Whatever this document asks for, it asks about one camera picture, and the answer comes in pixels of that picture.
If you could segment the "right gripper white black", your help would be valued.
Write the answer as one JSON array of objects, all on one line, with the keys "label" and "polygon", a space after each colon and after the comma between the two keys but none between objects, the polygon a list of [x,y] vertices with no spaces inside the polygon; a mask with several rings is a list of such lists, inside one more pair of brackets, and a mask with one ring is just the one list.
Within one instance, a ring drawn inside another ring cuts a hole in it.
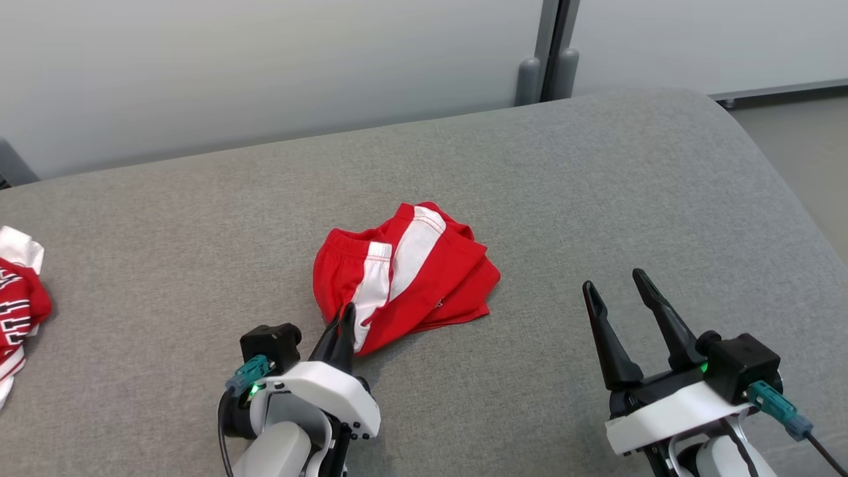
[{"label": "right gripper white black", "polygon": [[642,381],[642,369],[612,329],[596,286],[590,280],[582,284],[602,377],[611,392],[606,437],[617,455],[651,447],[752,407],[727,401],[706,383],[702,368],[706,357],[696,349],[696,336],[645,270],[634,268],[633,281],[661,330],[670,369],[687,371],[663,372]]}]

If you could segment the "red white jersey shirt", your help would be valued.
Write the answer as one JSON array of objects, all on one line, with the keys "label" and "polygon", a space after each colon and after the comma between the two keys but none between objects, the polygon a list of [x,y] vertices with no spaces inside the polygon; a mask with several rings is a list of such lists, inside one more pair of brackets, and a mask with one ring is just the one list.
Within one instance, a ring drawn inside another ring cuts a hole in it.
[{"label": "red white jersey shirt", "polygon": [[52,301],[40,281],[45,248],[31,236],[0,227],[0,410],[27,362],[25,341],[37,336],[52,314]]}]

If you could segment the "grey partition post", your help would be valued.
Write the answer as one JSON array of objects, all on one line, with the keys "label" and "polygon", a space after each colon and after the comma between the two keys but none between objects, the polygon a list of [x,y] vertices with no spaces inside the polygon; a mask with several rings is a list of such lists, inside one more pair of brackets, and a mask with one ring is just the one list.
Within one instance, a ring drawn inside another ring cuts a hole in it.
[{"label": "grey partition post", "polygon": [[40,178],[9,142],[0,136],[0,188],[39,182]]},{"label": "grey partition post", "polygon": [[534,105],[545,98],[543,88],[551,58],[559,46],[557,39],[562,0],[542,0],[534,52],[519,64],[514,105]]},{"label": "grey partition post", "polygon": [[570,42],[579,6],[580,0],[557,0],[545,76],[540,91],[542,102],[572,97],[580,54]]}]

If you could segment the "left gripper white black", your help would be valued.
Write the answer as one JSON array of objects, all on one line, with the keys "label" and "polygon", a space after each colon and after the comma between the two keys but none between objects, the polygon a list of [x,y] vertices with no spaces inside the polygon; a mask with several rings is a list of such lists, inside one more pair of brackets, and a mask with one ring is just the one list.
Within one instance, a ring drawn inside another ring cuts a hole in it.
[{"label": "left gripper white black", "polygon": [[250,394],[248,477],[350,477],[350,444],[378,434],[380,408],[352,372],[354,303],[341,306],[308,362],[258,381]]}]

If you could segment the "red shorts white side stripe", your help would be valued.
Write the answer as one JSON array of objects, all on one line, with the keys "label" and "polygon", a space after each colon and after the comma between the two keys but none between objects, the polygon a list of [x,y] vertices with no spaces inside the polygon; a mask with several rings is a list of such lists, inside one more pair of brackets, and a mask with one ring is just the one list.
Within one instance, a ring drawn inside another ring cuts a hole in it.
[{"label": "red shorts white side stripe", "polygon": [[364,356],[486,316],[500,278],[468,225],[436,203],[402,203],[375,229],[331,230],[315,257],[313,291],[327,322],[355,307],[354,352]]}]

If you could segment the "grey partition base rail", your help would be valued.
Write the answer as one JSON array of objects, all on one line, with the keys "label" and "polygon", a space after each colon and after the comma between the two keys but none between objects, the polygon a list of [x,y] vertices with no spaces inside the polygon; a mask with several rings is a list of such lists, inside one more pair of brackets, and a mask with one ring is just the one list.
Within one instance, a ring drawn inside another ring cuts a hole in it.
[{"label": "grey partition base rail", "polygon": [[709,94],[708,97],[715,102],[730,103],[730,108],[733,108],[738,99],[750,99],[751,97],[763,97],[769,95],[782,95],[788,93],[797,93],[797,91],[817,91],[834,87],[847,87],[848,78],[846,79],[827,79],[827,81],[815,81],[809,83],[799,83],[796,85],[778,85],[778,87],[766,87],[761,89],[749,89],[743,91],[727,91],[727,93]]}]

